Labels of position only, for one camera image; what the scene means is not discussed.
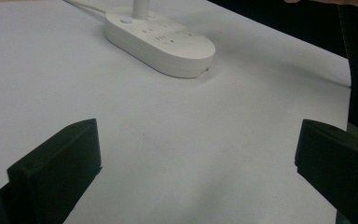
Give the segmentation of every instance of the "table surface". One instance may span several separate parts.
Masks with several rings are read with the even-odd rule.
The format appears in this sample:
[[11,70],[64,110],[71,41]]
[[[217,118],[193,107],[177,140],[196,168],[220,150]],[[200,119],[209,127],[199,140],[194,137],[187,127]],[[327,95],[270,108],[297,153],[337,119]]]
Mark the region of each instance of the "table surface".
[[96,118],[103,170],[65,223],[333,224],[294,160],[303,119],[346,128],[348,62],[207,1],[150,7],[215,43],[208,74],[162,75],[110,44],[98,12],[0,3],[0,187],[15,161]]

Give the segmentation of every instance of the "white power strip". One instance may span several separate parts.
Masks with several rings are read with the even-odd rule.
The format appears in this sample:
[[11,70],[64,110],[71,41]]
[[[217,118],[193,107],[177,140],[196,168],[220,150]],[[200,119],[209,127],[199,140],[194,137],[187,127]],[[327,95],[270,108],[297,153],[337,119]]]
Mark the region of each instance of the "white power strip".
[[168,76],[193,78],[209,70],[215,47],[208,38],[155,12],[146,20],[132,15],[131,7],[105,12],[104,32],[112,44]]

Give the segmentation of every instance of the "white tabletop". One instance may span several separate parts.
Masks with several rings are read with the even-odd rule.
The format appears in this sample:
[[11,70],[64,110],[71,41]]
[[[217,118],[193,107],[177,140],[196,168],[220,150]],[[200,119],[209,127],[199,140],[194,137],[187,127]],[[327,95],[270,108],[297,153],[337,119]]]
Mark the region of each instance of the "white tabletop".
[[97,12],[0,3],[0,187],[26,153],[96,118],[103,170],[65,223],[333,224],[294,160],[302,119],[345,129],[347,61],[204,0],[151,9],[215,43],[209,74],[160,74],[110,44]]

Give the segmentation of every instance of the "power strip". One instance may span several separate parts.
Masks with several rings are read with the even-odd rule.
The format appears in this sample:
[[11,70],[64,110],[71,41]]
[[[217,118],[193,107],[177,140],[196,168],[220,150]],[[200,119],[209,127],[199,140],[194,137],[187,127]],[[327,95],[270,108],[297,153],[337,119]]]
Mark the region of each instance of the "power strip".
[[168,76],[193,78],[209,70],[215,47],[208,38],[158,13],[142,20],[133,12],[132,7],[105,12],[104,32],[112,44]]

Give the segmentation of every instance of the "power cord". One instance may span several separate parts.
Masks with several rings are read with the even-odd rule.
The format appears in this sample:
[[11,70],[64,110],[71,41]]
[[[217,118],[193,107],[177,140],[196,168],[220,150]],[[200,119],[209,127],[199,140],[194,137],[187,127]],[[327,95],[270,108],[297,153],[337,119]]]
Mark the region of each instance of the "power cord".
[[101,9],[101,8],[95,7],[95,6],[91,6],[91,5],[87,5],[87,4],[84,4],[84,3],[81,3],[81,2],[77,2],[75,0],[62,0],[62,1],[67,2],[69,4],[72,4],[72,5],[75,5],[75,6],[86,7],[86,8],[95,10],[95,11],[106,13],[106,10],[104,10],[104,9]]

